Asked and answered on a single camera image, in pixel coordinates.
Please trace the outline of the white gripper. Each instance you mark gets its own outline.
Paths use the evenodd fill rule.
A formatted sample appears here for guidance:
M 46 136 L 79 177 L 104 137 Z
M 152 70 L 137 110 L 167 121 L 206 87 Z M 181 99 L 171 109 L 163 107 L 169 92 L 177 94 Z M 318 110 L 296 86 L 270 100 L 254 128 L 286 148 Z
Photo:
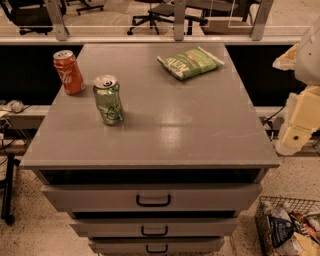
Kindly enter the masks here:
M 288 71 L 295 68 L 298 43 L 275 59 L 273 68 Z M 320 128 L 320 87 L 308 85 L 300 94 L 290 93 L 276 151 L 281 155 L 293 155 L 311 139 Z

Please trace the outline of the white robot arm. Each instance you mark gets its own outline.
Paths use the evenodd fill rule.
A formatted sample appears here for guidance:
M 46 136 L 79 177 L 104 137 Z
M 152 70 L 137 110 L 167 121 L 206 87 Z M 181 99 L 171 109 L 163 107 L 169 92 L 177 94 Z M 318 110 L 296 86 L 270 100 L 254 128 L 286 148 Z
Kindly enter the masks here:
M 293 155 L 320 128 L 320 18 L 303 34 L 299 43 L 289 48 L 272 64 L 276 69 L 293 70 L 295 78 L 306 88 L 299 94 L 290 93 L 276 151 Z

